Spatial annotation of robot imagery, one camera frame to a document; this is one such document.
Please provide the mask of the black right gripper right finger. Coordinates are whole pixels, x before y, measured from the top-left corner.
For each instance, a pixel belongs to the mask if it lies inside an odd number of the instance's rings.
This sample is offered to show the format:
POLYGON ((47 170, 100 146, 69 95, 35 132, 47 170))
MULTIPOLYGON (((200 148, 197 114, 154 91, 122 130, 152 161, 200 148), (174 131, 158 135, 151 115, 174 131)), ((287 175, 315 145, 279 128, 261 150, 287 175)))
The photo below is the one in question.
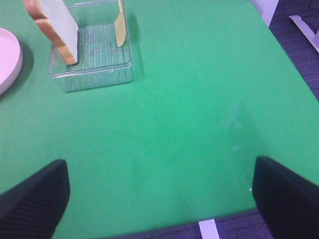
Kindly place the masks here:
POLYGON ((319 237, 319 187, 267 156, 255 161, 252 194, 275 239, 319 237))

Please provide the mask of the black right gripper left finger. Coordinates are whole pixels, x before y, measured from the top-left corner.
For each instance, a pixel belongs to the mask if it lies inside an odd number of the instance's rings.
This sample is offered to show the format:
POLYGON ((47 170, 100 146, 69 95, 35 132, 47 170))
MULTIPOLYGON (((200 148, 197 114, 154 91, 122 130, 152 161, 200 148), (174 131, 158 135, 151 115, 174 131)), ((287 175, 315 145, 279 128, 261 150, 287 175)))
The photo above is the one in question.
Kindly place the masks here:
POLYGON ((0 195, 0 237, 52 238, 69 198, 66 160, 54 160, 0 195))

